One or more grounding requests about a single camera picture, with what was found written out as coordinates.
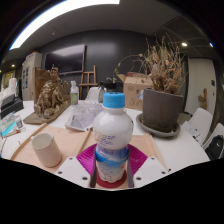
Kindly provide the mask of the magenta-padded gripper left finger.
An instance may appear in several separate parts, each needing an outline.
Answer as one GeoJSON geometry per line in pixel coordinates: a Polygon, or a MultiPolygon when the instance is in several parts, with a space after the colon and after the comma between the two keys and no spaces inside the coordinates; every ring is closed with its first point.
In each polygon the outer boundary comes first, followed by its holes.
{"type": "Polygon", "coordinates": [[[78,156],[68,157],[55,174],[84,188],[94,188],[97,180],[95,147],[93,144],[78,156]]]}

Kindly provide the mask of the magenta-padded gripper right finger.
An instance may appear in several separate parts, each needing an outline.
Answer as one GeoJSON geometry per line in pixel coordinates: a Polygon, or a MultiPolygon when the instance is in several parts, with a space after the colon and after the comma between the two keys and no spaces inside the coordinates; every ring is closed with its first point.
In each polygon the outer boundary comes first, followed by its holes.
{"type": "Polygon", "coordinates": [[[155,156],[148,157],[131,144],[128,149],[127,180],[130,188],[143,187],[168,174],[155,156]]]}

